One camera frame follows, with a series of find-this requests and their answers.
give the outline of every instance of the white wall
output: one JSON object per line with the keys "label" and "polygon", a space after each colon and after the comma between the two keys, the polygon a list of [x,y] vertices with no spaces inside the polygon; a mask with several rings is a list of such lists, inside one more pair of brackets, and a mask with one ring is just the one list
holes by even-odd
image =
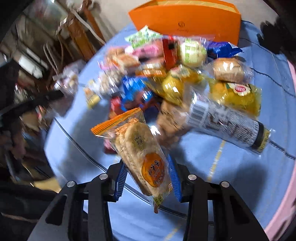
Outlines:
{"label": "white wall", "polygon": [[[68,0],[78,6],[82,0]],[[108,40],[118,31],[131,22],[128,12],[145,3],[147,0],[94,0],[99,8],[92,11],[96,21]],[[263,0],[227,0],[233,3],[240,11],[243,20],[254,23],[260,27],[263,21],[274,23],[277,14]]]}

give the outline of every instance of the pile of snacks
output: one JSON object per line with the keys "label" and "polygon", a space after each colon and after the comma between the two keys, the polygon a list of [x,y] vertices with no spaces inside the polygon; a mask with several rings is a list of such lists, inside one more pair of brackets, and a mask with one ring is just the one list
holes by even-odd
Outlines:
{"label": "pile of snacks", "polygon": [[[129,46],[107,50],[99,64],[103,73],[85,93],[91,107],[111,98],[110,119],[92,132],[105,137],[106,153],[121,156],[155,212],[171,191],[160,145],[170,149],[194,129],[262,153],[270,131],[256,120],[261,89],[250,84],[253,72],[233,57],[240,48],[197,36],[162,36],[147,26],[125,39]],[[149,129],[145,118],[151,113],[158,116]]]}

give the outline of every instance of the orange oval label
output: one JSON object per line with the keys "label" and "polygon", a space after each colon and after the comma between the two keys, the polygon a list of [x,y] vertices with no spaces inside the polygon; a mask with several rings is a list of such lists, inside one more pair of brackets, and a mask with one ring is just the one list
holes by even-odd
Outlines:
{"label": "orange oval label", "polygon": [[165,177],[165,164],[157,153],[149,153],[145,156],[142,175],[152,187],[157,188],[161,185]]}

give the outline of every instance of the table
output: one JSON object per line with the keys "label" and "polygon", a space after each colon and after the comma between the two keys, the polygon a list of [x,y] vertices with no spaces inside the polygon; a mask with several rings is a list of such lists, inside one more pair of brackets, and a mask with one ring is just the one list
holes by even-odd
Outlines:
{"label": "table", "polygon": [[[101,100],[94,109],[88,109],[82,86],[98,76],[98,61],[106,50],[127,45],[124,37],[135,31],[132,24],[128,25],[88,62],[79,75],[80,86],[72,108],[64,118],[56,118],[50,128],[45,152],[61,186],[70,180],[91,181],[118,161],[114,155],[103,153],[103,140],[90,131],[107,120],[109,102]],[[275,130],[272,144],[262,155],[253,155],[219,138],[189,132],[171,155],[204,180],[229,181],[271,239],[278,235],[280,226],[279,234],[285,231],[295,213],[296,96],[286,57],[260,46],[257,34],[261,34],[259,29],[242,21],[239,47],[244,52],[239,56],[253,69],[253,84],[262,88],[259,121]],[[123,196],[117,203],[109,204],[113,234],[120,241],[182,240],[187,209],[188,204],[178,203],[171,194],[159,214],[154,214],[129,175]],[[212,220],[210,208],[209,221]]]}

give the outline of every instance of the red logo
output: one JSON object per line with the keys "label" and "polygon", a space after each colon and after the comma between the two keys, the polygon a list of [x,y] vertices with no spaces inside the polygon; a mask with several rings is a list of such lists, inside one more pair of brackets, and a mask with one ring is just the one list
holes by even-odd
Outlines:
{"label": "red logo", "polygon": [[236,90],[237,92],[245,92],[245,91],[246,91],[246,87],[244,87],[244,86],[242,86],[242,85],[237,85],[237,86],[235,87],[235,90]]}

